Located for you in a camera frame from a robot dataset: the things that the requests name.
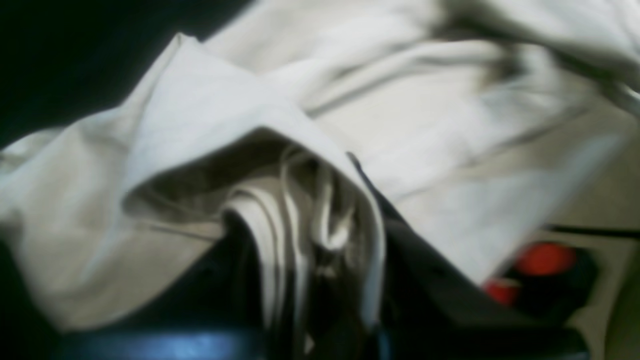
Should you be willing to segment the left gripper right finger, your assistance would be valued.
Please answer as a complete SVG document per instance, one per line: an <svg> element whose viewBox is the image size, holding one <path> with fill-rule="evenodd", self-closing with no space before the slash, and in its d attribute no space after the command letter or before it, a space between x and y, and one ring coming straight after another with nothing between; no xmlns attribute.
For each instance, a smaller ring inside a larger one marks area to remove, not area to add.
<svg viewBox="0 0 640 360"><path fill-rule="evenodd" d="M418 235L350 160L382 210L387 262L382 328L371 351L583 351L578 330L494 301Z"/></svg>

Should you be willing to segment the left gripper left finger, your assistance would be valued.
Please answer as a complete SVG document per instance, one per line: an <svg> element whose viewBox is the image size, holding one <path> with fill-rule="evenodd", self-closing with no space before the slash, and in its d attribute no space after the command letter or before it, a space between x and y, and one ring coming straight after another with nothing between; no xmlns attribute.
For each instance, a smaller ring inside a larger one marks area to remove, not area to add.
<svg viewBox="0 0 640 360"><path fill-rule="evenodd" d="M222 228L214 239L154 228L159 250L119 260L98 321L67 330L65 340L258 330L264 311L254 237L235 213L224 215Z"/></svg>

